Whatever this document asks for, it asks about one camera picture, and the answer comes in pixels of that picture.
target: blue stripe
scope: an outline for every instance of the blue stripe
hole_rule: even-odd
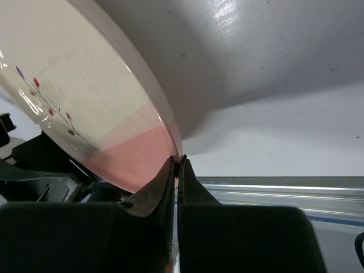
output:
[[[364,222],[359,222],[359,221],[349,221],[349,220],[316,217],[316,216],[307,216],[307,218],[309,218],[312,221],[328,222],[328,223],[350,225],[350,226],[364,226]]]

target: white plate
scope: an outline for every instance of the white plate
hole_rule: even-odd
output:
[[[98,4],[0,4],[0,84],[63,150],[131,192],[169,156],[179,161],[181,140],[160,85]]]

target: white surface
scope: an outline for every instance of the white surface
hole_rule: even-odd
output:
[[[98,2],[159,80],[198,176],[364,175],[363,1]]]

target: metal track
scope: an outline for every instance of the metal track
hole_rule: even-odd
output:
[[[312,220],[364,226],[364,177],[198,177],[223,204],[295,206]]]

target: black cable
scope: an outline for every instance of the black cable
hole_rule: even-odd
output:
[[[359,234],[355,238],[354,246],[355,246],[355,251],[357,252],[360,264],[364,268],[363,241],[364,241],[364,232]]]

